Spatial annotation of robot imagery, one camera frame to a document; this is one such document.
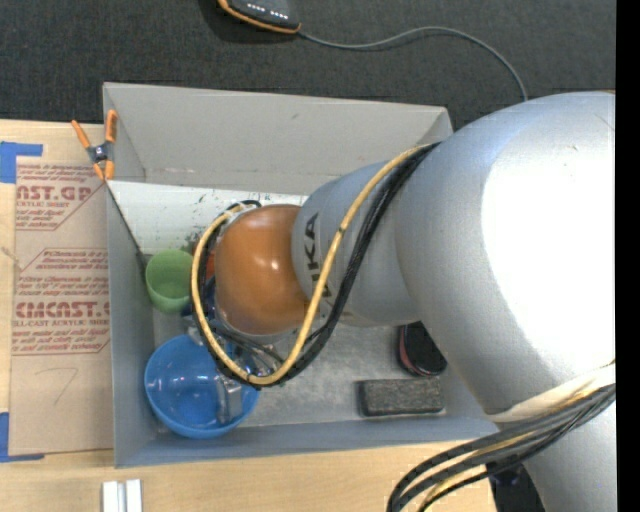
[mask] electronic device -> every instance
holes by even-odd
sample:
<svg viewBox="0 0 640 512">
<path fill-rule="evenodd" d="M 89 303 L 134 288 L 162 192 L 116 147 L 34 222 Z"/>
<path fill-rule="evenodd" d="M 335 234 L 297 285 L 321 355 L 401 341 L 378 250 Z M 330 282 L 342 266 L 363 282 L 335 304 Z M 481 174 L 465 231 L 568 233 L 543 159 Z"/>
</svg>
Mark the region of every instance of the electronic device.
<svg viewBox="0 0 640 512">
<path fill-rule="evenodd" d="M 398 362 L 418 376 L 438 375 L 447 367 L 447 360 L 422 322 L 398 329 Z"/>
<path fill-rule="evenodd" d="M 295 34 L 300 21 L 288 0 L 218 0 L 218 5 L 232 16 L 257 27 Z"/>
</svg>

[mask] cardboard box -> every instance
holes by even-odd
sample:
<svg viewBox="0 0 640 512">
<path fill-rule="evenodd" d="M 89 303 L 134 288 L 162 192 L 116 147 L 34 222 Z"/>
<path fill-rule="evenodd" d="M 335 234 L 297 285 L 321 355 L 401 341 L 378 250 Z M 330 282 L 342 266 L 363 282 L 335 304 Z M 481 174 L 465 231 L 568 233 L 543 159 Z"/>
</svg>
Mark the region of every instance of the cardboard box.
<svg viewBox="0 0 640 512">
<path fill-rule="evenodd" d="M 85 129 L 101 142 L 102 125 Z M 0 120 L 0 142 L 8 454 L 111 448 L 106 186 L 70 123 Z"/>
<path fill-rule="evenodd" d="M 143 388 L 155 347 L 182 332 L 178 319 L 152 308 L 145 258 L 184 245 L 234 201 L 259 194 L 267 202 L 300 203 L 340 175 L 442 140 L 451 134 L 445 109 L 118 84 L 105 85 L 104 107 L 120 118 L 116 177 L 107 194 L 117 466 L 460 440 L 495 431 L 450 370 L 441 376 L 443 412 L 363 419 L 356 381 L 410 378 L 396 363 L 392 328 L 340 326 L 307 370 L 284 387 L 262 390 L 246 422 L 212 440 L 170 433 Z"/>
</svg>

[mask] dark floor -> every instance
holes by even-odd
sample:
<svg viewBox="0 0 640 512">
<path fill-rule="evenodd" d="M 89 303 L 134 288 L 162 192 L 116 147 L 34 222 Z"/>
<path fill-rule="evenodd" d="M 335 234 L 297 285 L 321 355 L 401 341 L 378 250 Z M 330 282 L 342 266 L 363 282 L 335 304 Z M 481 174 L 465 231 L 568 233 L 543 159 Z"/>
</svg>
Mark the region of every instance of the dark floor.
<svg viewBox="0 0 640 512">
<path fill-rule="evenodd" d="M 466 32 L 532 98 L 616 89 L 615 0 L 292 1 L 305 32 L 333 41 Z M 497 59 L 452 36 L 363 53 L 257 31 L 214 0 L 1 2 L 0 118 L 101 122 L 105 81 L 446 106 L 455 129 L 521 100 Z M 540 510 L 526 475 L 496 494 L 500 512 Z"/>
</svg>

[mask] eraser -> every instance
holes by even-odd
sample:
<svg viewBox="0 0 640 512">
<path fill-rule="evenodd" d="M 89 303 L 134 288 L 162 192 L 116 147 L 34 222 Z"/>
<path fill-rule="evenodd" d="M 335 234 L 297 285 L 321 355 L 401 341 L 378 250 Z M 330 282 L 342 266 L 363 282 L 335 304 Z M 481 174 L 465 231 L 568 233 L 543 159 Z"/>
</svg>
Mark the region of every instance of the eraser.
<svg viewBox="0 0 640 512">
<path fill-rule="evenodd" d="M 360 413 L 367 417 L 433 414 L 444 409 L 437 376 L 365 380 L 356 383 Z"/>
</svg>

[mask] green cup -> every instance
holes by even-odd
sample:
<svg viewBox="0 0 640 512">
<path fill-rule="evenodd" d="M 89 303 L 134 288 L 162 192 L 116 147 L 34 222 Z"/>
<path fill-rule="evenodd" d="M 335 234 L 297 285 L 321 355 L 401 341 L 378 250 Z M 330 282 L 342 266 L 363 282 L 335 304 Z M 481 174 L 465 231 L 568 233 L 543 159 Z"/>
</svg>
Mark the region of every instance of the green cup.
<svg viewBox="0 0 640 512">
<path fill-rule="evenodd" d="M 153 256 L 145 269 L 147 291 L 153 306 L 163 313 L 180 313 L 189 303 L 191 254 L 167 249 Z"/>
</svg>

